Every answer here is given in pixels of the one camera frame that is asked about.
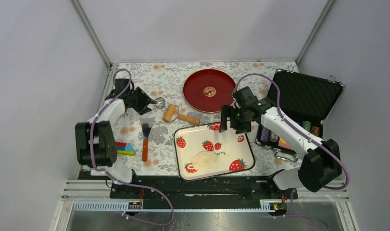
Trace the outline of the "wooden roller with handle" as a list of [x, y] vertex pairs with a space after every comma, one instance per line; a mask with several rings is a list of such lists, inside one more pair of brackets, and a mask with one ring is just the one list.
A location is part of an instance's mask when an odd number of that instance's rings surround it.
[[169, 104], [163, 117], [162, 117], [162, 120], [166, 123], [172, 123], [173, 121], [175, 120], [182, 120], [182, 121], [186, 121], [190, 124], [193, 124], [193, 125], [199, 125], [200, 124], [200, 120], [199, 119], [196, 119], [196, 118], [193, 118], [193, 117], [190, 117], [190, 116], [187, 116], [187, 115], [183, 115], [179, 112], [179, 107], [175, 104]]

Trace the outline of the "strawberry pattern rectangular tray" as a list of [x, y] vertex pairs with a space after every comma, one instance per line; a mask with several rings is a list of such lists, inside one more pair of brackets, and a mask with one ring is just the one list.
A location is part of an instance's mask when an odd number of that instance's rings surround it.
[[183, 180], [202, 180], [254, 167], [247, 135], [232, 128], [222, 133], [219, 129], [220, 123], [210, 123], [174, 133], [178, 172]]

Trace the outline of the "white dough piece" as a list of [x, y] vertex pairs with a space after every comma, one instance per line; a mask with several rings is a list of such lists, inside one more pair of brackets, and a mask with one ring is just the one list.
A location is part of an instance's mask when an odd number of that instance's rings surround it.
[[202, 169], [207, 169], [210, 166], [216, 164], [219, 160], [219, 156], [214, 152], [202, 151], [199, 152], [196, 156], [190, 159], [195, 170], [199, 171]]

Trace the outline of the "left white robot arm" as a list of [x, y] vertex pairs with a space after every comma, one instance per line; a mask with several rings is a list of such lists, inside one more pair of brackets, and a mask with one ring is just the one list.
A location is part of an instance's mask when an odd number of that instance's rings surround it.
[[89, 167], [92, 176], [107, 176], [122, 184], [122, 192], [136, 197], [140, 185], [132, 180], [134, 171], [119, 161], [112, 126], [127, 109], [139, 115], [151, 111], [149, 104], [157, 102], [130, 79], [116, 79], [115, 88], [104, 101], [103, 107], [88, 121], [75, 126], [76, 156], [80, 165]]

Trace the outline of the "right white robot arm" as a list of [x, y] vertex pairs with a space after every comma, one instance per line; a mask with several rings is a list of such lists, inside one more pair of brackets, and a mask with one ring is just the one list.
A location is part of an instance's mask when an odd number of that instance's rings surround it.
[[311, 192], [330, 189], [328, 184], [345, 171], [338, 144], [303, 129], [281, 111], [279, 103], [269, 98], [258, 99], [249, 87], [232, 95], [236, 105], [222, 106], [220, 132], [232, 128], [237, 134], [247, 133], [251, 131], [251, 123], [256, 122], [282, 138], [302, 159], [299, 168], [271, 175], [272, 182], [266, 186], [269, 196], [279, 198], [286, 190], [299, 187]]

